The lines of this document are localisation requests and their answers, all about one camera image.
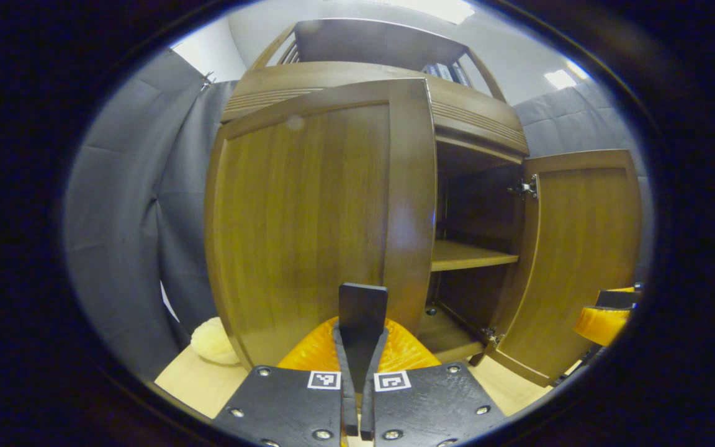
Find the yellow plush toy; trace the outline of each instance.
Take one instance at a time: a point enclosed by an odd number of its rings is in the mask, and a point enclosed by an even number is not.
[[[228,340],[219,317],[199,325],[192,333],[192,349],[202,358],[223,365],[236,365],[239,358]]]

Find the gray curtain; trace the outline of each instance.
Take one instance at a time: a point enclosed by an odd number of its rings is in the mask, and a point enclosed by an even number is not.
[[[195,68],[172,51],[159,54],[105,104],[71,168],[63,243],[79,303],[116,357],[145,380],[175,358],[188,328],[215,315],[210,292],[196,289],[206,278],[179,281],[199,277],[205,263],[197,254],[202,198],[191,198],[202,190],[201,160],[233,84],[201,91]],[[182,323],[162,303],[162,274]]]
[[[521,102],[515,109],[531,156],[601,149],[631,151],[642,198],[642,235],[634,278],[645,281],[655,230],[650,182],[638,139],[608,94],[594,82],[584,82]]]

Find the wooden cabinet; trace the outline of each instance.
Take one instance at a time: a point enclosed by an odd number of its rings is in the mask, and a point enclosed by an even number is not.
[[[318,43],[339,33],[348,43]],[[390,37],[408,51],[366,47]],[[461,58],[494,97],[414,71]],[[528,159],[492,75],[445,37],[300,22],[247,71],[222,122],[207,262],[248,367],[280,361],[337,314],[338,286],[359,282],[388,287],[388,316],[442,361],[486,353],[547,385],[588,348],[572,333],[581,307],[632,281],[639,195],[627,151]],[[520,181],[527,190],[510,193]]]

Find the cabinet top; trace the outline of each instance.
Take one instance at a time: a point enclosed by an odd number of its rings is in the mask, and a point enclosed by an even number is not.
[[[294,26],[300,62],[380,63],[420,71],[454,63],[468,47],[423,29],[381,20],[324,18]]]

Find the metal hinge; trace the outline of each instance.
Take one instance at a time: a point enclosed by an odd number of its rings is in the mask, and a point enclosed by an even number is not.
[[[526,194],[530,194],[531,198],[537,198],[537,175],[532,174],[531,179],[528,183],[525,183],[521,178],[517,184],[507,188],[507,191],[511,194],[519,195],[521,200],[526,200]]]
[[[493,348],[498,348],[498,344],[504,339],[504,334],[496,334],[496,326],[492,328],[481,328],[479,331],[482,333],[482,336],[485,337],[486,343],[493,343]]]

